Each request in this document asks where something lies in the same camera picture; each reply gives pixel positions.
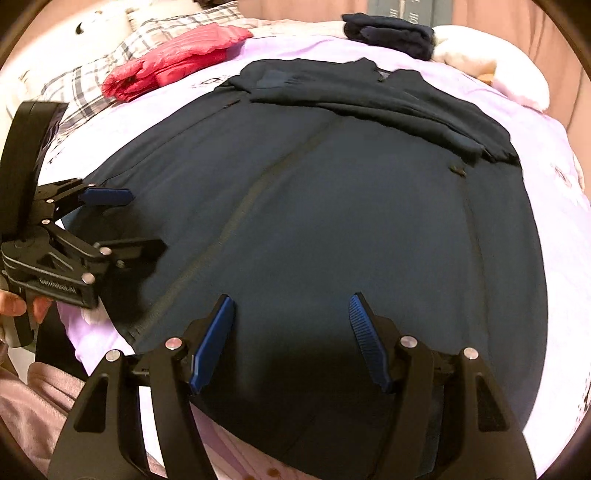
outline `jacket zipper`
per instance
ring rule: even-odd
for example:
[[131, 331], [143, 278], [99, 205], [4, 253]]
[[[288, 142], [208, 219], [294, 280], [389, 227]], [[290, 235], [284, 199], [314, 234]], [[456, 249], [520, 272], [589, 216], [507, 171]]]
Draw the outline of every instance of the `jacket zipper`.
[[483, 319], [485, 325], [487, 325], [486, 328], [488, 329], [488, 295], [486, 291], [486, 277], [484, 273], [484, 257], [482, 256], [482, 250], [480, 249], [480, 241], [478, 240], [474, 211], [472, 210], [472, 202], [470, 201], [470, 194], [468, 192], [468, 185], [466, 183], [467, 174], [463, 167], [451, 166], [449, 169], [460, 177], [459, 182], [460, 189], [464, 197], [464, 211], [466, 214], [468, 235], [470, 236], [470, 243], [472, 244], [472, 252], [478, 263], [478, 286], [482, 292]]
[[316, 148], [325, 139], [330, 130], [334, 129], [342, 119], [331, 119], [319, 132], [308, 138], [285, 157], [268, 167], [263, 174], [251, 185], [246, 195], [230, 214], [218, 238], [211, 243], [189, 266], [170, 284], [166, 292], [154, 303], [152, 308], [139, 322], [129, 329], [129, 334], [136, 342], [143, 340], [145, 335], [162, 318], [171, 307], [179, 294], [188, 285], [195, 274], [206, 267], [222, 251], [225, 243], [230, 240], [234, 232], [240, 227], [242, 220], [248, 215], [256, 200], [262, 195], [289, 167], [293, 166], [303, 155]]

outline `dark navy jacket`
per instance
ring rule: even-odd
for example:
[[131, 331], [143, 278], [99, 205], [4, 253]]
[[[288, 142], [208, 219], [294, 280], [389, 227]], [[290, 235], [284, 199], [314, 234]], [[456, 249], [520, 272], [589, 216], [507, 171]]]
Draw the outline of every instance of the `dark navy jacket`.
[[153, 273], [122, 270], [102, 293], [137, 352], [220, 294], [237, 302], [202, 407], [265, 453], [323, 480], [371, 470], [391, 399], [349, 324], [357, 291], [432, 349], [476, 348], [527, 421], [547, 299], [519, 158], [500, 124], [419, 73], [257, 61], [87, 181], [135, 200], [80, 209], [74, 233], [168, 245]]

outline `pink curtain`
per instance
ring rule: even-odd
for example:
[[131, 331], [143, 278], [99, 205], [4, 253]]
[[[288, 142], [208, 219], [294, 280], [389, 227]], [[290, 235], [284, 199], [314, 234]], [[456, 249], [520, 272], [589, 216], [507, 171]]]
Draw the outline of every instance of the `pink curtain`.
[[326, 22], [340, 20], [342, 14], [365, 12], [367, 0], [238, 0], [247, 18]]

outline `bed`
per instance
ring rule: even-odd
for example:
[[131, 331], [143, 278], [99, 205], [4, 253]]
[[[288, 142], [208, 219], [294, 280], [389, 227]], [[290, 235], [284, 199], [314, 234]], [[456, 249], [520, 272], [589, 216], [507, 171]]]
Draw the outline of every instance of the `bed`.
[[[591, 207], [584, 195], [584, 175], [564, 126], [533, 108], [519, 105], [492, 86], [443, 63], [421, 62], [399, 52], [353, 43], [319, 29], [311, 35], [273, 31], [267, 24], [232, 52], [224, 63], [147, 93], [125, 104], [101, 108], [91, 118], [65, 130], [42, 169], [40, 184], [87, 177], [111, 155], [199, 96], [211, 92], [252, 61], [266, 58], [325, 60], [338, 63], [365, 57], [386, 71], [418, 70], [436, 88], [474, 103], [511, 134], [523, 170], [540, 235], [548, 291], [548, 342], [538, 396], [524, 433], [538, 476], [554, 462], [587, 412], [591, 383]], [[290, 28], [301, 28], [296, 25]], [[77, 358], [91, 372], [111, 349], [133, 353], [103, 309], [83, 312], [58, 305]], [[161, 459], [149, 391], [141, 393], [146, 448]], [[279, 476], [301, 472], [257, 452], [194, 409], [208, 455], [222, 478], [262, 478], [269, 468]]]

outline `folded dark cloth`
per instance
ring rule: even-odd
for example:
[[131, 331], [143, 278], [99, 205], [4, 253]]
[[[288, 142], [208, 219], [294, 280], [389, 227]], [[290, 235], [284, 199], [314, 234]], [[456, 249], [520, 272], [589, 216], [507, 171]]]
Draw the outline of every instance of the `folded dark cloth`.
[[350, 40], [402, 51], [419, 60], [431, 60], [433, 56], [434, 31], [426, 25], [361, 13], [345, 14], [343, 21], [345, 35]]

